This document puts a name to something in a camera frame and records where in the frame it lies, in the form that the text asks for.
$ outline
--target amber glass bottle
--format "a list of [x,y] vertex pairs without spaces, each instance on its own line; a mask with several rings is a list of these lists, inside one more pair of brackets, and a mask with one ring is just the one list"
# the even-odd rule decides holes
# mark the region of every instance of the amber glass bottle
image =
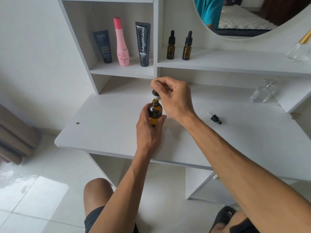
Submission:
[[192,31],[189,31],[188,37],[186,37],[184,52],[183,52],[183,60],[188,61],[190,59],[191,54],[191,45],[192,45]]
[[175,31],[172,30],[171,31],[171,36],[169,37],[169,45],[167,46],[167,55],[166,58],[168,60],[172,60],[174,59],[174,55],[175,55]]
[[156,127],[156,123],[158,119],[162,116],[163,109],[162,109],[162,105],[159,103],[159,100],[158,100],[159,94],[155,90],[152,91],[152,94],[154,95],[155,98],[153,99],[151,105],[149,106],[148,113],[149,113],[149,119],[151,122],[151,126]]

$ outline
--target black slipper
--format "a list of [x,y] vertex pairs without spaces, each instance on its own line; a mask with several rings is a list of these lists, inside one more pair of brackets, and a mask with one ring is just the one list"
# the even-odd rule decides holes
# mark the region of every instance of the black slipper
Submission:
[[211,233],[212,229],[215,227],[215,225],[216,225],[217,223],[223,223],[223,224],[227,225],[227,224],[230,222],[232,216],[233,216],[235,213],[236,213],[236,211],[235,211],[234,208],[231,208],[231,207],[229,207],[229,206],[223,207],[223,208],[218,212],[218,214],[217,214],[217,216],[216,216],[216,218],[215,218],[214,224],[213,224],[213,226],[212,226],[212,228],[211,228],[211,230],[210,230],[209,233]]

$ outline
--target pink cap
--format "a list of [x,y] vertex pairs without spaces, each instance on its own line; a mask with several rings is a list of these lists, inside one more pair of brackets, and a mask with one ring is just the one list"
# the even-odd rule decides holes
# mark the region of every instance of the pink cap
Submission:
[[114,17],[115,29],[122,29],[122,23],[120,17]]

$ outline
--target pink bottle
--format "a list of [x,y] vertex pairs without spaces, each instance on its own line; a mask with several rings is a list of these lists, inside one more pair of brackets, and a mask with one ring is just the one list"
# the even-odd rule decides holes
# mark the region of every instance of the pink bottle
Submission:
[[120,17],[114,17],[116,35],[117,35],[117,55],[121,66],[128,66],[130,64],[130,57],[124,41],[123,29]]

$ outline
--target brown curtain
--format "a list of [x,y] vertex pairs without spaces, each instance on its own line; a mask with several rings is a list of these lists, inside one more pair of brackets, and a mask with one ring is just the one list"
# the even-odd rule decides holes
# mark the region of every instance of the brown curtain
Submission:
[[39,132],[0,105],[0,157],[5,162],[20,164],[40,142]]
[[277,26],[287,22],[311,3],[311,0],[265,0],[261,11]]

